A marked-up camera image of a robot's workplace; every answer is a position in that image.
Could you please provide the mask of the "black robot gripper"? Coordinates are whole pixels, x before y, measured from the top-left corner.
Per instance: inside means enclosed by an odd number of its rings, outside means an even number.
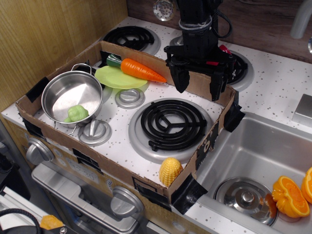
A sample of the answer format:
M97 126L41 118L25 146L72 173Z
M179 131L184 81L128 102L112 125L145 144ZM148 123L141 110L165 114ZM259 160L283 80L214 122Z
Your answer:
M166 64L176 89L183 93L189 85L189 71L210 75L212 101L217 101L225 91L236 58L222 51L218 37L212 30L192 33L182 32L183 44L166 46Z

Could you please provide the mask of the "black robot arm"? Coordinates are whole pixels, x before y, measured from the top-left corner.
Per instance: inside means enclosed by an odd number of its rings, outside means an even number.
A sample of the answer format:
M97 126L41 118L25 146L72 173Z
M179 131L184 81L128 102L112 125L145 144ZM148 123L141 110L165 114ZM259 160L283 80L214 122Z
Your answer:
M176 89L184 92L189 85L189 72L210 76L210 94L217 101L224 92L228 79L234 72L236 58L222 51L218 42L228 37L233 26L219 9L220 0L179 0L179 27L182 31L182 45L166 46L166 65ZM218 19L229 24L224 36L218 32Z

